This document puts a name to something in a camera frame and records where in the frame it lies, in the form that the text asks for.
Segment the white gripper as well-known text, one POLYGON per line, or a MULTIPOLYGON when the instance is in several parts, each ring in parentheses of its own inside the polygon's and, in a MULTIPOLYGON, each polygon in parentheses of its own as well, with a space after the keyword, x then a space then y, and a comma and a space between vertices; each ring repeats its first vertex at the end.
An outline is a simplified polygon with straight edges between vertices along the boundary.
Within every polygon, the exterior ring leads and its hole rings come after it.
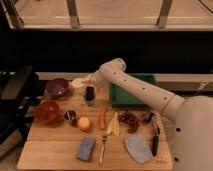
MULTIPOLYGON (((103 87, 107 83, 107 80, 102 76, 101 72, 97 70, 84 77, 83 83, 91 84, 96 87, 103 87)), ((93 101, 95 99, 95 88, 93 86, 86 87, 85 99, 87 101, 93 101)))

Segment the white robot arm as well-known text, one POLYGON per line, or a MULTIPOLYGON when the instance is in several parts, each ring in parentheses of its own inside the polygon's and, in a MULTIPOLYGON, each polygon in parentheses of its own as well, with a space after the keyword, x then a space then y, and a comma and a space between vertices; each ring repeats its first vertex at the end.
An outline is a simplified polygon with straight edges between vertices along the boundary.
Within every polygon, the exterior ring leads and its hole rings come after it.
POLYGON ((174 171, 213 171, 213 98, 181 97, 125 73, 126 63, 115 58, 83 78, 101 86, 111 82, 149 105, 175 124, 174 171))

